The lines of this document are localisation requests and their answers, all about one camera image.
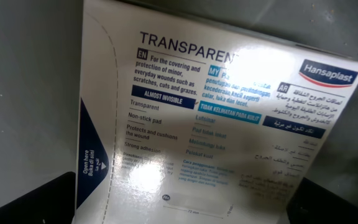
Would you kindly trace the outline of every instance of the gray table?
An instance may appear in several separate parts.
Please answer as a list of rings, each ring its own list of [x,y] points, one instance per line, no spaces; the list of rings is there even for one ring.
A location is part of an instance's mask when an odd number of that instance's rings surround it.
[[[358,60],[358,1],[148,4]],[[0,206],[75,170],[82,2],[0,0]],[[307,178],[358,206],[358,89]]]

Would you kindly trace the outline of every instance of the black object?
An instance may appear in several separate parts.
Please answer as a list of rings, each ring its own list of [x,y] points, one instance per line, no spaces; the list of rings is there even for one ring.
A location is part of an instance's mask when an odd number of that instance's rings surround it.
[[[71,223],[74,201],[75,173],[67,172],[1,207],[0,223]]]
[[[358,208],[303,178],[287,206],[291,224],[358,223]]]

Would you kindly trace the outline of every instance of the white box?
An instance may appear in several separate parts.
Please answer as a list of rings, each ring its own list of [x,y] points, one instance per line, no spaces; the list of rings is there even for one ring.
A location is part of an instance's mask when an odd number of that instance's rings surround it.
[[[275,223],[358,62],[85,1],[77,223]]]

